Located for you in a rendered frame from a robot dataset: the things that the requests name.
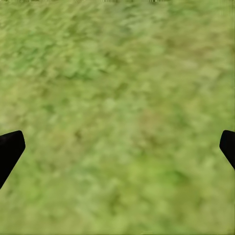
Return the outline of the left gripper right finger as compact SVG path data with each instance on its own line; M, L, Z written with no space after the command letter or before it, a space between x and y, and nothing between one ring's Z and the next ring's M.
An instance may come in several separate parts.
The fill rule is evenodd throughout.
M235 132L223 130L219 148L235 169Z

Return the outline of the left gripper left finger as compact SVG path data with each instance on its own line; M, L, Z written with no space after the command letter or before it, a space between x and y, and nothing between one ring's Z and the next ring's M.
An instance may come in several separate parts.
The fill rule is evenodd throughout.
M0 136L0 189L25 149L21 130Z

